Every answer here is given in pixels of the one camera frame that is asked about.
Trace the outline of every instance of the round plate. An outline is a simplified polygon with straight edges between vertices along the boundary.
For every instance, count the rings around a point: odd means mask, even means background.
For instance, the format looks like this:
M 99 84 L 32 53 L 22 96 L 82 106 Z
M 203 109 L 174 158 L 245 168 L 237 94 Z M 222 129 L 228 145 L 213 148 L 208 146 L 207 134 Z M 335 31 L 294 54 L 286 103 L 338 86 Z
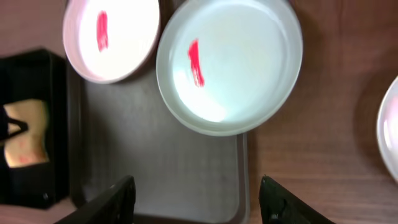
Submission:
M 158 0 L 72 0 L 63 20 L 63 44 L 83 78 L 112 83 L 143 64 L 159 25 Z
M 255 128 L 282 106 L 302 53 L 300 25 L 285 1 L 191 0 L 163 33 L 157 79 L 182 124 L 230 136 Z
M 377 141 L 385 165 L 398 182 L 398 78 L 381 103 L 377 117 Z

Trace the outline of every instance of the white bowl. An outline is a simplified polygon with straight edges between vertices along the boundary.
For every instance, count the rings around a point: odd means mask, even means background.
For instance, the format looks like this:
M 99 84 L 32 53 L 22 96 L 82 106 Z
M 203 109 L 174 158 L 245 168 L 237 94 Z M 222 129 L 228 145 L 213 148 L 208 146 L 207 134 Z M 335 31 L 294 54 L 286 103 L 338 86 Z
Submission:
M 160 40 L 157 79 L 182 124 L 230 136 L 282 106 L 302 54 L 300 24 L 286 1 L 186 1 Z
M 112 83 L 142 65 L 159 25 L 158 0 L 72 0 L 63 20 L 63 45 L 83 78 Z
M 377 117 L 377 141 L 381 156 L 398 182 L 398 78 L 392 82 Z

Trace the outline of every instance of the wooden table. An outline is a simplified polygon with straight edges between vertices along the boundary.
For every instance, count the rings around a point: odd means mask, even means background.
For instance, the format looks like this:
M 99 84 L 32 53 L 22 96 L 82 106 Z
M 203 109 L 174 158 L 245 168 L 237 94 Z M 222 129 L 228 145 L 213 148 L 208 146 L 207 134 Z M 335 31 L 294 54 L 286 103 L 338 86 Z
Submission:
M 398 223 L 398 185 L 378 151 L 376 117 L 398 75 L 398 1 L 290 1 L 304 58 L 297 84 L 249 133 L 251 220 L 267 174 L 337 223 Z

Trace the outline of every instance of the brown wooden surface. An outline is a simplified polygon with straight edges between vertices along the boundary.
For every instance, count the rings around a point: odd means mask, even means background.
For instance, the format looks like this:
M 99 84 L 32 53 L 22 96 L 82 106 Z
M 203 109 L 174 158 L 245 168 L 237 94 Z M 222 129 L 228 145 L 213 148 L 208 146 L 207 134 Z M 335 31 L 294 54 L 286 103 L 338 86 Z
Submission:
M 250 223 L 267 174 L 334 222 L 398 223 L 398 185 L 378 152 L 383 94 L 398 75 L 397 0 L 296 0 L 304 58 L 280 111 L 249 133 Z M 38 45 L 63 53 L 64 1 L 1 0 L 0 55 Z M 73 210 L 0 206 L 0 223 L 53 223 Z

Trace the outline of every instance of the tray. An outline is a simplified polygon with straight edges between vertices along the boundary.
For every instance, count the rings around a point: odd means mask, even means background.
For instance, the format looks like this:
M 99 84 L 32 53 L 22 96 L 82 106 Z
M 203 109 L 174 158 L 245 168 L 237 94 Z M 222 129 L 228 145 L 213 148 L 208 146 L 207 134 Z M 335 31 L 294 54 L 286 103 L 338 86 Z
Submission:
M 67 81 L 70 195 L 77 207 L 130 174 L 136 222 L 246 222 L 246 135 L 216 138 L 180 124 L 162 101 L 153 56 L 116 84 L 84 81 L 70 64 Z

